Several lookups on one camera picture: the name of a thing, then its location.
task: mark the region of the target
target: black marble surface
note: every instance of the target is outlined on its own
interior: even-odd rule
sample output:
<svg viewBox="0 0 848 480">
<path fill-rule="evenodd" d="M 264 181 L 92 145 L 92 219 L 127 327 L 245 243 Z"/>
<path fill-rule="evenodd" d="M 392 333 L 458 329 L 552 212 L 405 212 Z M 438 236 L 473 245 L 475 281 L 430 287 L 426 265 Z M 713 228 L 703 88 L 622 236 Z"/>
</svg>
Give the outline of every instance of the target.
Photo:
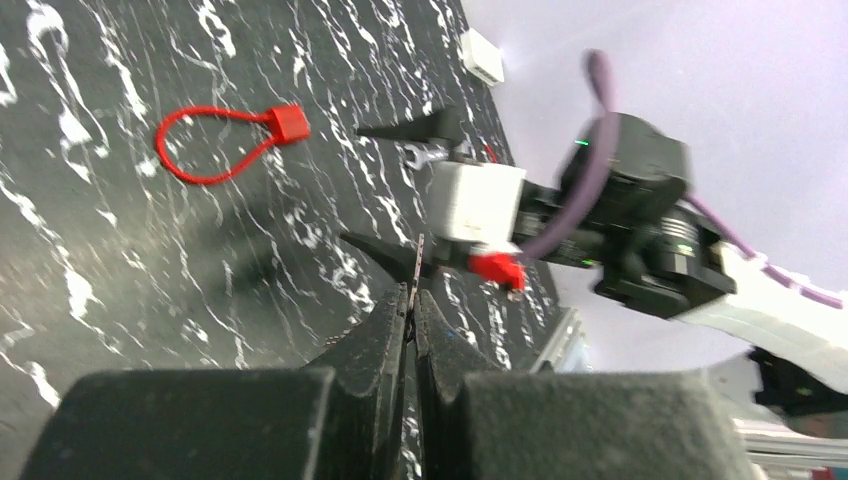
<svg viewBox="0 0 848 480">
<path fill-rule="evenodd" d="M 427 173 L 353 126 L 464 105 L 469 138 L 509 161 L 459 61 L 465 26 L 458 0 L 0 2 L 0 478 L 81 375 L 297 367 L 368 312 L 390 280 L 336 235 L 417 238 Z M 312 137 L 234 182 L 189 187 L 159 166 L 152 133 L 176 108 L 290 102 Z M 213 173 L 265 135 L 203 119 L 169 138 L 181 166 Z M 434 293 L 509 368 L 557 302 L 546 267 L 529 277 L 518 305 L 468 275 Z"/>
</svg>

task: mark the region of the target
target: red string loop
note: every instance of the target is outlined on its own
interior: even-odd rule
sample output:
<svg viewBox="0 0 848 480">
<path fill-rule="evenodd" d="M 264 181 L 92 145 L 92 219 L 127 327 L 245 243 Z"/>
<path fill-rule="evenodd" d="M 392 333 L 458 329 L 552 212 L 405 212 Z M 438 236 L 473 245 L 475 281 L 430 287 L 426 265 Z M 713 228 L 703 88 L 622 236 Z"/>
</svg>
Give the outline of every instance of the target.
<svg viewBox="0 0 848 480">
<path fill-rule="evenodd" d="M 165 139 L 168 134 L 168 129 L 173 127 L 174 124 L 181 118 L 199 115 L 231 118 L 242 122 L 264 123 L 271 131 L 271 136 L 251 150 L 250 153 L 245 155 L 245 157 L 230 170 L 217 175 L 194 175 L 181 170 L 176 166 L 176 164 L 174 164 L 168 156 Z M 309 123 L 306 121 L 303 110 L 297 105 L 271 107 L 265 113 L 260 115 L 220 107 L 192 106 L 176 110 L 162 120 L 162 123 L 156 130 L 154 146 L 156 147 L 156 152 L 159 154 L 159 158 L 162 160 L 162 166 L 178 179 L 192 185 L 216 185 L 242 173 L 248 166 L 250 166 L 251 163 L 253 163 L 254 160 L 259 158 L 262 152 L 268 148 L 274 145 L 288 145 L 304 140 L 309 137 L 309 133 Z"/>
</svg>

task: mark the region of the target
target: white box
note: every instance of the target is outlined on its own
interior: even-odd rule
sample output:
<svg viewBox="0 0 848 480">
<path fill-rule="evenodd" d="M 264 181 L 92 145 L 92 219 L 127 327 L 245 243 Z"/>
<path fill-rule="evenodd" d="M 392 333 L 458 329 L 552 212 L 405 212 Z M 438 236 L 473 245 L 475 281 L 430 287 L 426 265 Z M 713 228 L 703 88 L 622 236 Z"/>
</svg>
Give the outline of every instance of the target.
<svg viewBox="0 0 848 480">
<path fill-rule="evenodd" d="M 523 169 L 496 163 L 435 163 L 427 194 L 433 234 L 460 242 L 508 243 L 525 175 Z"/>
<path fill-rule="evenodd" d="M 489 87 L 504 81 L 503 57 L 498 47 L 486 40 L 473 28 L 459 37 L 462 63 Z"/>
</svg>

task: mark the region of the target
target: black plastic part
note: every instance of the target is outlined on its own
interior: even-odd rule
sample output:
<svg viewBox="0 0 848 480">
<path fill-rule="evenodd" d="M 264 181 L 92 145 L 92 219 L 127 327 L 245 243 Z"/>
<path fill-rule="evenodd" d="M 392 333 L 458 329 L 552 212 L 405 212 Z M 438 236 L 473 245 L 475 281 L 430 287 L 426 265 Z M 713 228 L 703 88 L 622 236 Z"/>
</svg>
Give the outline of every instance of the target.
<svg viewBox="0 0 848 480">
<path fill-rule="evenodd" d="M 545 360 L 544 362 L 542 362 L 542 365 L 539 366 L 539 372 L 538 373 L 556 373 L 556 372 L 554 370 L 554 365 L 549 360 Z"/>
<path fill-rule="evenodd" d="M 593 124 L 587 136 L 591 137 Z M 525 183 L 515 243 L 541 232 L 585 169 L 578 148 L 559 192 Z M 625 307 L 671 318 L 735 293 L 713 246 L 715 226 L 678 205 L 688 185 L 686 147 L 632 115 L 621 115 L 619 143 L 601 197 L 578 229 L 542 260 L 571 267 L 600 266 L 594 292 Z"/>
<path fill-rule="evenodd" d="M 392 289 L 299 370 L 85 377 L 21 478 L 398 478 L 406 295 Z M 448 325 L 429 291 L 411 320 L 428 480 L 752 477 L 695 376 L 503 372 Z"/>
<path fill-rule="evenodd" d="M 410 282 L 415 276 L 415 264 L 418 258 L 415 247 L 389 243 L 379 238 L 353 232 L 342 232 L 339 238 L 374 260 L 396 283 Z M 435 265 L 427 260 L 429 250 L 425 244 L 424 257 L 419 271 L 421 288 L 429 288 L 429 282 L 436 270 Z"/>
<path fill-rule="evenodd" d="M 754 401 L 769 408 L 779 408 L 788 417 L 848 410 L 848 395 L 839 393 L 816 380 L 803 368 L 755 348 L 749 355 L 760 370 L 763 389 Z"/>
<path fill-rule="evenodd" d="M 301 370 L 98 373 L 79 380 L 22 480 L 392 478 L 406 289 Z"/>
<path fill-rule="evenodd" d="M 695 376 L 501 372 L 429 292 L 415 321 L 428 480 L 752 478 L 731 422 Z"/>
<path fill-rule="evenodd" d="M 465 138 L 462 117 L 456 107 L 445 106 L 429 115 L 410 121 L 400 121 L 379 127 L 359 127 L 356 134 L 362 137 L 393 140 L 396 142 L 431 143 L 443 140 L 448 150 L 453 150 Z"/>
</svg>

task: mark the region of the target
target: red connector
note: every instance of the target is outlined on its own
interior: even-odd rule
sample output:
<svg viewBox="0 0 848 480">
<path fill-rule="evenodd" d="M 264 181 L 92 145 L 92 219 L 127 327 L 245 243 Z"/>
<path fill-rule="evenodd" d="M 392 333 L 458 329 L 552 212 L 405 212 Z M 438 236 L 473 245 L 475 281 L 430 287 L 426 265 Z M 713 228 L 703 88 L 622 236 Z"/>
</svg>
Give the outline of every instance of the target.
<svg viewBox="0 0 848 480">
<path fill-rule="evenodd" d="M 506 286 L 510 290 L 524 291 L 524 267 L 508 253 L 471 255 L 468 269 L 483 280 Z"/>
<path fill-rule="evenodd" d="M 231 170 L 211 176 L 192 175 L 188 172 L 180 170 L 174 162 L 168 157 L 168 150 L 165 146 L 165 137 L 168 134 L 168 129 L 174 126 L 182 117 L 192 115 L 205 115 L 213 117 L 231 118 L 243 122 L 264 123 L 268 130 L 271 131 L 271 136 L 251 150 L 239 163 Z M 259 158 L 266 149 L 274 145 L 288 145 L 299 142 L 309 137 L 309 122 L 303 110 L 297 105 L 282 105 L 271 107 L 261 115 L 252 113 L 238 112 L 218 107 L 186 107 L 181 108 L 162 120 L 159 128 L 156 130 L 154 137 L 154 146 L 159 158 L 169 172 L 174 174 L 180 180 L 194 185 L 215 185 L 226 180 L 229 180 L 239 173 L 243 172 L 254 160 Z"/>
</svg>

